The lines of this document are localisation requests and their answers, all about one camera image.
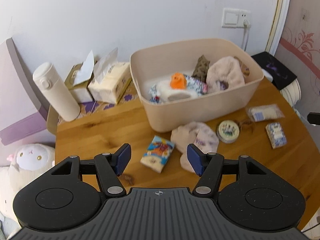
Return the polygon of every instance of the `white thermos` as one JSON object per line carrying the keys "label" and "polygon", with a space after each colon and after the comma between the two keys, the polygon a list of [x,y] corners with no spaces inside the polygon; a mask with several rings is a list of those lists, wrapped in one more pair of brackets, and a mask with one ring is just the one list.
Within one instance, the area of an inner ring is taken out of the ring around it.
{"label": "white thermos", "polygon": [[33,73],[33,81],[57,113],[67,122],[76,119],[80,106],[60,78],[52,63],[45,62]]}

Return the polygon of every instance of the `orange toy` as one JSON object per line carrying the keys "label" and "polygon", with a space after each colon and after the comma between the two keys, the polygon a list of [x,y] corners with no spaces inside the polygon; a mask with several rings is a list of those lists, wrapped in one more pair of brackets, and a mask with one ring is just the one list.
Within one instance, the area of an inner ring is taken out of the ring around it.
{"label": "orange toy", "polygon": [[173,89],[186,89],[187,80],[181,73],[174,73],[171,76],[170,87]]}

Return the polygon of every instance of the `white wall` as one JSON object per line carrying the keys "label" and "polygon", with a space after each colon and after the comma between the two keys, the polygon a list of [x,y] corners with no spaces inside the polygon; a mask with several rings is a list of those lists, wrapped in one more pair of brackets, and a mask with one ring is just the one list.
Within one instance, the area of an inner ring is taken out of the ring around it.
{"label": "white wall", "polygon": [[252,12],[247,51],[264,51],[277,0],[0,0],[0,42],[13,37],[30,71],[51,61],[62,78],[89,51],[119,47],[128,61],[137,49],[220,37],[241,46],[243,29],[221,28],[224,7]]}

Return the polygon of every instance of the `round tin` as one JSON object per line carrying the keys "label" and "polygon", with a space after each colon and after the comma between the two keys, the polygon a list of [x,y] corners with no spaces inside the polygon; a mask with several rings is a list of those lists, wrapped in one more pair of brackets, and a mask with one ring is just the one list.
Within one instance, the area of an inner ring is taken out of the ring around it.
{"label": "round tin", "polygon": [[217,128],[217,136],[224,143],[233,143],[239,137],[240,129],[231,120],[222,121]]}

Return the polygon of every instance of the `gray ribbed panel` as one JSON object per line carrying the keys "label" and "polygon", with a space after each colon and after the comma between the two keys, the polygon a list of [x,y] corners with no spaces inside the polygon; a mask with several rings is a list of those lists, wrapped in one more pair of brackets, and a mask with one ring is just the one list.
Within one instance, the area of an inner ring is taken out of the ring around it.
{"label": "gray ribbed panel", "polygon": [[72,230],[43,233],[24,228],[13,240],[300,240],[297,229],[258,233],[226,220],[212,200],[192,196],[187,188],[133,188],[110,199],[90,222]]}

